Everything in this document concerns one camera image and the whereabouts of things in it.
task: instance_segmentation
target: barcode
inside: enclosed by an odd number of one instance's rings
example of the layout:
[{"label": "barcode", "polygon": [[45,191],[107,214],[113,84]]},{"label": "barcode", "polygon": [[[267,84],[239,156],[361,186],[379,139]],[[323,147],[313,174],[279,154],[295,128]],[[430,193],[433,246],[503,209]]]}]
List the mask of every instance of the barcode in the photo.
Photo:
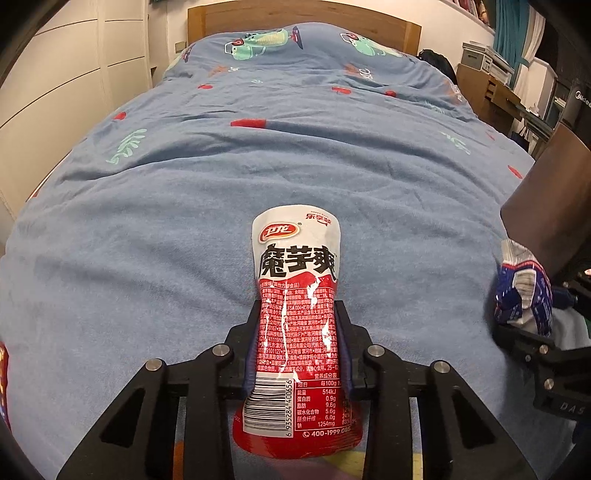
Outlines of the barcode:
[{"label": "barcode", "polygon": [[534,298],[535,276],[535,270],[533,268],[527,268],[526,270],[515,272],[515,276],[513,277],[513,286],[521,295],[521,305],[523,308],[531,307],[531,302]]},{"label": "barcode", "polygon": [[293,437],[293,374],[257,372],[244,402],[242,430],[265,437]]}]

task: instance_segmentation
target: red and white snack bag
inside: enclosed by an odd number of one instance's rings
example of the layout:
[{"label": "red and white snack bag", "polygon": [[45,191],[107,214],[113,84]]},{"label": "red and white snack bag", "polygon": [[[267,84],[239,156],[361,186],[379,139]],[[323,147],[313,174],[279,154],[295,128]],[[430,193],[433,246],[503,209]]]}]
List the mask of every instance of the red and white snack bag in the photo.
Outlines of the red and white snack bag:
[{"label": "red and white snack bag", "polygon": [[309,205],[272,208],[252,224],[262,307],[254,390],[234,416],[244,450],[272,458],[353,448],[359,410],[340,386],[333,302],[340,228]]}]

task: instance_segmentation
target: bed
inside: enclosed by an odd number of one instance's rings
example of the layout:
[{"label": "bed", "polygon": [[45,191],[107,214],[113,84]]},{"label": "bed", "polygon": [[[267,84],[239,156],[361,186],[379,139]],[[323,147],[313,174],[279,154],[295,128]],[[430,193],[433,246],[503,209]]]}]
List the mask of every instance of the bed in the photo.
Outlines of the bed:
[{"label": "bed", "polygon": [[[228,6],[199,8],[210,35]],[[338,218],[339,297],[376,343],[447,359],[540,478],[568,451],[571,425],[533,409],[532,379],[490,335],[499,208],[532,158],[411,54],[407,28],[380,43],[309,20],[224,24],[234,33],[190,45],[22,211],[0,261],[0,339],[12,430],[45,478],[146,359],[194,358],[246,319],[252,220],[295,203]],[[363,459],[234,455],[244,479],[357,478]]]},{"label": "bed", "polygon": [[189,44],[217,33],[271,30],[285,25],[321,22],[371,38],[386,47],[416,55],[421,26],[355,5],[317,0],[233,0],[200,5],[187,11]]}]

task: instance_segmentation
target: desk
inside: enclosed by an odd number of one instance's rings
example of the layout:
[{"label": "desk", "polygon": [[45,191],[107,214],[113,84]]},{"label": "desk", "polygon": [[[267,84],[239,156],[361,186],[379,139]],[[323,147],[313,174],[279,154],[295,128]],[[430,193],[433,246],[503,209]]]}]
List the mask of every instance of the desk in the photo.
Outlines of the desk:
[{"label": "desk", "polygon": [[531,152],[531,156],[534,157],[534,160],[537,160],[552,136],[553,129],[540,117],[525,109],[521,112],[521,115],[523,116],[525,127],[537,138],[535,147]]},{"label": "desk", "polygon": [[474,113],[507,137],[513,120],[521,121],[521,101],[492,75],[465,65],[457,67],[457,85]]}]

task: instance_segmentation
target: teal curtain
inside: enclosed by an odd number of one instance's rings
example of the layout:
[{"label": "teal curtain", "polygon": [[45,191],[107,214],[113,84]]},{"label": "teal curtain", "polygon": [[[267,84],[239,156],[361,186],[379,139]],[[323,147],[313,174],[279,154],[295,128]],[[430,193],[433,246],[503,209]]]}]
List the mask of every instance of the teal curtain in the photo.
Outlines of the teal curtain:
[{"label": "teal curtain", "polygon": [[493,48],[515,70],[511,87],[515,84],[519,64],[527,65],[521,57],[530,21],[528,0],[496,0],[496,30]]}]

